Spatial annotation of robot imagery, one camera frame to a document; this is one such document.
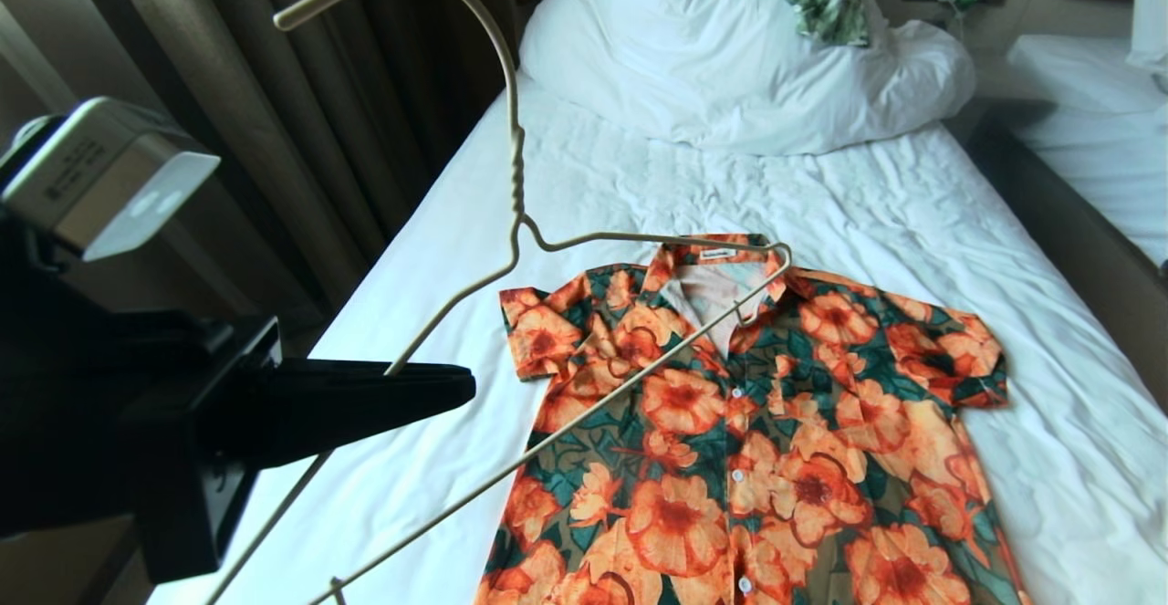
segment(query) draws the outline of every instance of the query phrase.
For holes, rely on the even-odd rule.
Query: shirt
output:
[[[529,447],[780,260],[665,244],[501,293],[551,376]],[[957,417],[1006,397],[976,317],[792,267],[520,470],[477,603],[1028,604]]]

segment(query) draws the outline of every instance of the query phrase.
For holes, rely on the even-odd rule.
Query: short-sleeved shirt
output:
[[[519,376],[551,377],[529,447],[780,260],[665,244],[501,293]],[[1004,403],[976,317],[788,269],[520,471],[477,603],[1028,604],[957,417]]]

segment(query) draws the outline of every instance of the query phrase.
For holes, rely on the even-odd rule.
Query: wire hanger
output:
[[[291,32],[293,30],[293,28],[299,27],[300,23],[307,22],[307,20],[315,18],[318,14],[321,14],[321,12],[329,9],[329,7],[333,7],[335,4],[343,0],[300,0],[299,2],[292,4],[292,6],[286,7],[286,9],[278,12],[278,14],[274,15],[273,21],[276,23],[276,27],[280,28],[280,30]],[[771,273],[771,276],[769,276],[763,281],[763,284],[760,284],[758,287],[752,290],[752,292],[743,297],[742,300],[735,301],[735,305],[732,307],[726,308],[725,311],[723,311],[723,313],[718,314],[716,318],[710,319],[710,321],[705,322],[705,325],[703,325],[701,329],[694,332],[694,334],[689,335],[689,338],[684,339],[680,345],[672,348],[669,352],[665,353],[662,356],[660,356],[660,359],[655,360],[649,366],[645,367],[644,369],[640,369],[640,371],[637,375],[630,377],[630,380],[626,381],[624,384],[618,385],[616,390],[613,390],[606,397],[597,402],[591,409],[580,413],[575,420],[564,425],[563,429],[551,434],[550,437],[543,439],[541,443],[535,444],[534,447],[530,447],[529,451],[527,451],[526,453],[523,453],[522,457],[509,464],[508,467],[501,468],[501,471],[499,471],[491,479],[485,480],[484,484],[479,486],[479,488],[475,488],[465,498],[451,505],[433,519],[430,519],[429,522],[420,526],[417,530],[413,530],[412,534],[408,535],[405,538],[396,543],[392,548],[384,551],[383,555],[376,556],[375,559],[367,563],[364,566],[359,569],[348,578],[346,579],[333,578],[331,583],[332,586],[329,587],[329,590],[324,594],[319,596],[318,598],[313,599],[312,600],[313,604],[324,603],[325,600],[334,597],[339,598],[341,594],[341,590],[346,587],[346,585],[350,584],[355,579],[359,579],[359,577],[363,576],[378,564],[383,563],[384,559],[388,559],[391,556],[394,556],[397,551],[402,550],[403,548],[412,543],[415,540],[424,535],[431,528],[444,521],[446,517],[450,517],[451,514],[461,509],[468,502],[471,502],[472,500],[485,493],[487,489],[493,487],[493,485],[496,485],[500,481],[505,480],[517,468],[522,467],[528,461],[530,461],[541,450],[543,450],[543,447],[547,447],[551,443],[555,443],[561,436],[572,430],[576,425],[583,422],[584,418],[588,418],[589,415],[592,415],[597,410],[599,410],[600,406],[605,406],[609,402],[612,402],[621,394],[625,394],[631,388],[640,383],[642,377],[648,376],[660,366],[670,360],[672,356],[676,355],[683,348],[687,348],[690,345],[693,345],[694,340],[700,339],[701,335],[705,334],[705,332],[712,329],[714,326],[716,326],[718,322],[722,321],[722,319],[726,319],[728,317],[730,317],[730,314],[738,314],[738,319],[739,321],[742,321],[743,317],[739,311],[742,302],[749,301],[750,298],[763,292],[764,288],[770,286],[772,281],[776,281],[791,267],[791,248],[788,248],[787,244],[784,243],[767,244],[766,246],[753,246],[753,244],[723,243],[719,242],[718,239],[683,238],[683,236],[655,236],[655,235],[642,235],[642,234],[614,234],[613,231],[600,231],[599,234],[577,236],[577,238],[564,239],[564,242],[562,243],[549,243],[547,239],[544,239],[537,223],[535,223],[534,218],[531,218],[531,216],[527,214],[523,202],[523,128],[520,126],[519,123],[519,86],[516,82],[514,61],[512,60],[512,55],[509,49],[507,48],[502,32],[500,30],[498,23],[495,22],[495,19],[492,18],[491,12],[487,11],[487,7],[484,6],[484,4],[480,0],[460,0],[460,1],[466,4],[466,6],[470,7],[472,12],[474,12],[475,19],[479,19],[479,22],[482,23],[482,27],[487,32],[487,35],[491,36],[491,42],[495,48],[495,53],[498,53],[500,64],[502,65],[503,69],[503,81],[507,95],[507,123],[510,130],[510,142],[512,142],[512,152],[510,152],[512,213],[514,215],[514,218],[512,221],[510,234],[508,236],[510,244],[510,259],[508,264],[501,267],[499,271],[488,273],[487,277],[484,277],[481,280],[475,281],[474,284],[472,284],[467,288],[464,288],[461,292],[451,298],[451,300],[446,302],[446,305],[443,306],[442,310],[439,310],[438,313],[434,314],[434,317],[430,319],[429,322],[426,322],[426,326],[423,327],[422,332],[418,332],[418,335],[409,343],[409,346],[405,347],[405,350],[403,350],[402,354],[397,356],[397,360],[394,361],[392,364],[390,364],[389,369],[385,369],[387,376],[392,376],[397,371],[399,371],[401,368],[405,367],[405,363],[410,360],[410,356],[413,356],[413,352],[417,352],[417,348],[419,348],[422,343],[425,342],[426,338],[429,338],[431,332],[434,331],[434,327],[438,327],[438,325],[443,321],[443,318],[446,318],[446,314],[449,314],[450,311],[454,308],[454,306],[458,306],[458,302],[461,302],[463,300],[465,300],[465,298],[471,297],[479,290],[482,290],[488,285],[494,284],[494,281],[502,279],[516,267],[520,258],[519,231],[521,227],[528,228],[533,238],[535,239],[535,243],[544,252],[563,251],[570,248],[575,248],[577,246],[577,244],[591,243],[593,242],[593,239],[630,239],[631,242],[639,242],[639,243],[688,244],[688,246],[730,249],[744,252],[773,251],[773,252],[779,252],[779,255],[783,257],[783,265],[779,265],[779,269],[777,269],[774,273]],[[218,584],[215,592],[208,599],[208,605],[214,605],[214,603],[218,600],[220,596],[222,596],[222,593],[227,590],[231,580],[235,579],[238,572],[243,569],[246,562],[255,554],[256,549],[259,547],[259,543],[263,543],[264,538],[267,537],[272,528],[276,527],[276,522],[278,522],[279,519],[285,513],[287,513],[287,509],[292,506],[292,503],[305,489],[305,487],[308,486],[308,481],[317,475],[317,473],[324,466],[325,461],[328,460],[328,457],[331,454],[332,454],[331,451],[325,452],[318,456],[315,460],[313,460],[312,466],[310,466],[308,470],[305,471],[304,475],[300,478],[299,481],[297,481],[292,491],[288,492],[288,495],[284,498],[284,501],[280,502],[280,506],[276,509],[272,516],[267,519],[267,522],[259,530],[259,534],[251,542],[251,544],[249,544],[249,547],[239,557],[237,563],[235,563],[231,566],[231,570],[228,572],[228,575],[224,576],[223,580]]]

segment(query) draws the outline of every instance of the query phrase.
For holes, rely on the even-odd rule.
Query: brown curtain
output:
[[[271,15],[297,0],[128,1],[189,92],[183,102],[152,82],[162,103],[180,121],[192,105],[209,119],[231,154],[224,164],[255,186],[274,217],[266,223],[307,265],[298,277],[329,311],[502,89],[489,41],[454,0],[350,0],[288,35]],[[509,0],[485,1],[513,27]],[[232,194],[252,217],[264,214]]]

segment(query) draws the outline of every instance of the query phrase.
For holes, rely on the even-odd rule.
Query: white pillow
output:
[[[1135,0],[1127,63],[1168,74],[1168,0]]]
[[[801,36],[784,0],[543,0],[520,60],[610,121],[716,151],[830,152],[955,114],[975,85],[965,49],[865,4],[871,48]]]

